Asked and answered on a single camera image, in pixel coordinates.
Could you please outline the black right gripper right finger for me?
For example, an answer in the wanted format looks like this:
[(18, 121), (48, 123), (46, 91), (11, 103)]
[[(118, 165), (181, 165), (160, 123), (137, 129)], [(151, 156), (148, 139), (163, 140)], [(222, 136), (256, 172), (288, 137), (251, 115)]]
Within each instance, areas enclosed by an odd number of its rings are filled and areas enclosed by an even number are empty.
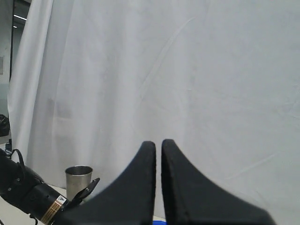
[(270, 214), (209, 180), (172, 139), (162, 142), (161, 182), (169, 225), (274, 225)]

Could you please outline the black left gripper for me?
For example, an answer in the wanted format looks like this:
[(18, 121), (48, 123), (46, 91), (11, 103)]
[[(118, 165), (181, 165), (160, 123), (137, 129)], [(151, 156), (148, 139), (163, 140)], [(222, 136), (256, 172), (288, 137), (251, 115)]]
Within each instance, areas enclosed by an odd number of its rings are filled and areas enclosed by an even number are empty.
[(92, 193), (92, 191), (95, 189), (95, 187), (97, 186), (97, 184), (99, 182), (100, 182), (100, 178), (96, 178), (96, 179), (92, 180), (92, 182), (85, 189), (83, 189), (79, 193), (77, 193), (75, 195), (75, 197), (73, 198), (73, 200), (64, 207), (64, 211), (70, 210), (70, 209), (80, 205), (83, 202), (83, 200)]

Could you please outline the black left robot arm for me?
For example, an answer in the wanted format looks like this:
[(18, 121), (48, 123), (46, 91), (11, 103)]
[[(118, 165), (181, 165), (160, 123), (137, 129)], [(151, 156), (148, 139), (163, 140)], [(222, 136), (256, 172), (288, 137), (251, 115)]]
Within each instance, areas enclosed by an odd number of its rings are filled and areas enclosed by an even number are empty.
[(35, 224), (40, 221), (44, 225), (52, 225), (64, 211), (82, 203), (99, 181), (100, 178), (94, 179), (69, 201), (24, 165), (18, 149), (12, 150), (11, 154), (0, 150), (0, 196), (10, 205), (28, 214), (35, 220)]

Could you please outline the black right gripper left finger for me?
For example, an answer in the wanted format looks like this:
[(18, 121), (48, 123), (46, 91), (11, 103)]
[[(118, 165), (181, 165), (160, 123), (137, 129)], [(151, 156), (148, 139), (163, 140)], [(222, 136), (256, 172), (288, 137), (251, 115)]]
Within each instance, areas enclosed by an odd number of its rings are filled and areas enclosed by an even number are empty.
[(67, 210), (56, 225), (151, 225), (156, 192), (156, 146), (144, 141), (122, 174), (86, 203)]

